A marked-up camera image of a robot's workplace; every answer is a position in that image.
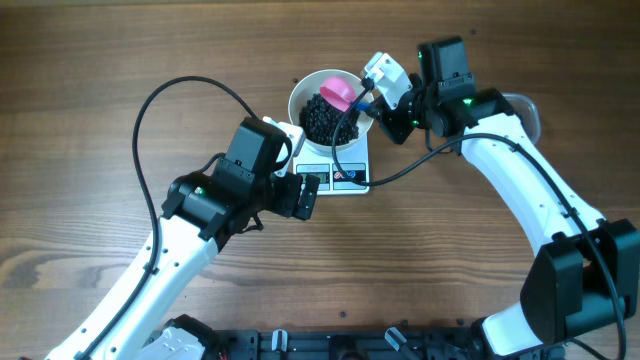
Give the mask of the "pink scoop blue handle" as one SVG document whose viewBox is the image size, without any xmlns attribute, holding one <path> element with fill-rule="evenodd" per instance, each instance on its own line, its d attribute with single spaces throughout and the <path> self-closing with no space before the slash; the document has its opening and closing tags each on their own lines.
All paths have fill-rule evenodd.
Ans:
<svg viewBox="0 0 640 360">
<path fill-rule="evenodd" d="M 366 111 L 369 103 L 357 101 L 353 87 L 343 78 L 332 76 L 327 78 L 320 86 L 321 97 L 332 107 L 341 112 L 346 112 L 351 105 L 358 111 Z"/>
</svg>

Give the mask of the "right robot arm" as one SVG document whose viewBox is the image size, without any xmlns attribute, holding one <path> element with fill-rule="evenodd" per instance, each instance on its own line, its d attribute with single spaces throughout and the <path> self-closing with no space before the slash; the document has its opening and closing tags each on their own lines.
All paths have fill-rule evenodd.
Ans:
<svg viewBox="0 0 640 360">
<path fill-rule="evenodd" d="M 478 321 L 468 353 L 513 359 L 608 325 L 625 351 L 624 323 L 639 292 L 639 233 L 607 220 L 581 199 L 537 150 L 521 116 L 497 89 L 478 89 L 461 38 L 423 43 L 420 70 L 408 74 L 388 54 L 363 69 L 378 91 L 385 134 L 404 142 L 415 129 L 443 139 L 491 183 L 522 227 L 534 254 L 518 301 Z"/>
</svg>

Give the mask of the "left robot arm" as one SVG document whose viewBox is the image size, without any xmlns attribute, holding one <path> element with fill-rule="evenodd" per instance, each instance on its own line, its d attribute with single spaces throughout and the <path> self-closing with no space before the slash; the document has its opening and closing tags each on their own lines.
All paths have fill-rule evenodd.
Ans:
<svg viewBox="0 0 640 360">
<path fill-rule="evenodd" d="M 216 358 L 215 333 L 193 319 L 176 319 L 157 339 L 152 332 L 232 236 L 262 230 L 260 212 L 310 218 L 318 182 L 287 170 L 304 140 L 299 126 L 245 118 L 228 151 L 215 155 L 211 174 L 198 170 L 174 181 L 144 247 L 49 358 Z"/>
</svg>

